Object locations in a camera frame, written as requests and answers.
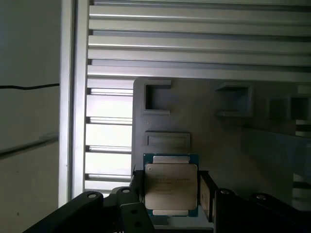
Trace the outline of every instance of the gray panel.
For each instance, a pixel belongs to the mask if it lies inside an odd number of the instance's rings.
[[[252,129],[242,131],[242,151],[311,181],[311,139]]]
[[[292,173],[266,164],[255,164],[241,152],[241,125],[294,134],[294,121],[275,124],[265,120],[265,104],[268,96],[295,93],[297,85],[252,82],[256,103],[254,117],[220,119],[215,117],[215,111],[219,110],[225,99],[216,89],[224,81],[170,80],[170,93],[156,96],[171,106],[169,116],[141,114],[144,108],[142,94],[149,80],[141,78],[134,83],[132,168],[134,165],[136,169],[143,168],[144,153],[197,153],[200,170],[209,170],[219,187],[233,189],[242,196],[255,191],[266,192],[289,203],[292,196]],[[191,135],[191,147],[167,147],[169,143],[165,147],[149,147],[144,143],[146,132],[188,132]]]

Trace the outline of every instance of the rectangular cutout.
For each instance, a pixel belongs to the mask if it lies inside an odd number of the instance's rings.
[[[168,98],[158,98],[168,96],[171,88],[170,80],[149,80],[144,87],[144,113],[169,115]]]
[[[253,87],[250,83],[225,82],[216,89],[225,99],[222,109],[216,112],[219,117],[252,117]]]
[[[190,133],[145,132],[144,137],[146,146],[190,148]]]

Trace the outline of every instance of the louvered panel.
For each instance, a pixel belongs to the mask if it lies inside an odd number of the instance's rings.
[[[86,153],[86,173],[131,175],[131,154]]]

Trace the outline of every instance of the metal slat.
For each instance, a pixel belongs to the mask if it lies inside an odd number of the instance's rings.
[[[255,11],[231,9],[198,9],[172,7],[90,6],[91,18],[126,20],[165,20],[180,22],[216,22],[229,24],[308,25],[308,12]]]
[[[131,154],[86,153],[86,173],[131,175]]]
[[[308,0],[132,0],[135,2],[150,1],[150,2],[193,2],[193,3],[221,3],[221,4],[247,4],[247,5],[281,5],[281,6],[311,6]]]
[[[87,124],[86,145],[131,147],[132,126]]]
[[[189,69],[155,67],[102,67],[88,66],[88,75],[97,77],[167,77],[198,79],[230,79],[248,81],[311,82],[309,73],[273,72],[260,70]]]
[[[133,60],[133,61],[168,61],[195,63],[222,63],[274,66],[309,66],[310,56],[284,56],[266,54],[229,54],[216,52],[175,52],[145,50],[103,50],[89,49],[89,59]]]
[[[117,187],[129,186],[129,182],[105,182],[105,181],[85,181],[85,188],[88,190],[110,191]]]
[[[241,35],[311,36],[308,26],[287,25],[241,25],[221,23],[194,23],[168,21],[136,21],[91,19],[92,30],[130,31],[130,32],[170,32],[170,33],[225,33]]]
[[[133,90],[134,80],[131,79],[100,79],[89,77],[87,79],[88,88],[110,88],[110,89],[130,89]]]
[[[310,43],[281,41],[247,41],[228,39],[185,39],[185,38],[152,38],[129,36],[95,36],[88,37],[89,47],[110,49],[140,50],[177,50],[177,51],[209,51],[232,53],[260,53],[305,55],[311,53]]]
[[[311,35],[309,12],[106,5],[91,6],[90,17],[94,30]]]

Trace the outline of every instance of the rectangular slot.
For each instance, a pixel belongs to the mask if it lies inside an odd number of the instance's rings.
[[[291,114],[292,119],[311,119],[311,98],[292,98]]]
[[[149,80],[144,88],[144,113],[169,115],[171,81]]]
[[[190,148],[190,133],[146,132],[145,145],[188,149]]]
[[[251,117],[253,115],[253,88],[249,83],[223,83],[216,91],[224,98],[220,117]]]

